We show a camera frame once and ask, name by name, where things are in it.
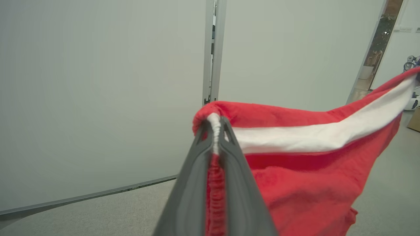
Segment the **white wall panel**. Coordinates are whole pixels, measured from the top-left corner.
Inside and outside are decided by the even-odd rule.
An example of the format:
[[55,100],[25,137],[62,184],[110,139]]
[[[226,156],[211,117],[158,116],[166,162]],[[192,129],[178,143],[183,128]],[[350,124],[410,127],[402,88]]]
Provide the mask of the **white wall panel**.
[[346,103],[384,0],[227,0],[218,100]]
[[177,174],[205,0],[0,1],[0,212]]

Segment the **wall outlet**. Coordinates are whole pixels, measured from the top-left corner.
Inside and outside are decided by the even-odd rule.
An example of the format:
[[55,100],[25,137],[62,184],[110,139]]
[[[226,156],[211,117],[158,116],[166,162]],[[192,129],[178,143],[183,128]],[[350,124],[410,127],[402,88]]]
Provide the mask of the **wall outlet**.
[[411,32],[413,30],[412,27],[401,27],[399,29],[400,32]]

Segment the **gray carpet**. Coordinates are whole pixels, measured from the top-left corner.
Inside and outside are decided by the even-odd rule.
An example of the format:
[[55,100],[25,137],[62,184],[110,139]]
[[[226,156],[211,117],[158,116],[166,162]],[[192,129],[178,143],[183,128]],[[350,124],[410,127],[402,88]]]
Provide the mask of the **gray carpet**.
[[[411,113],[376,161],[348,236],[420,235],[420,133],[406,128]],[[148,236],[175,181],[73,203],[28,216],[0,236]]]
[[99,197],[28,216],[0,236],[148,236],[175,181]]

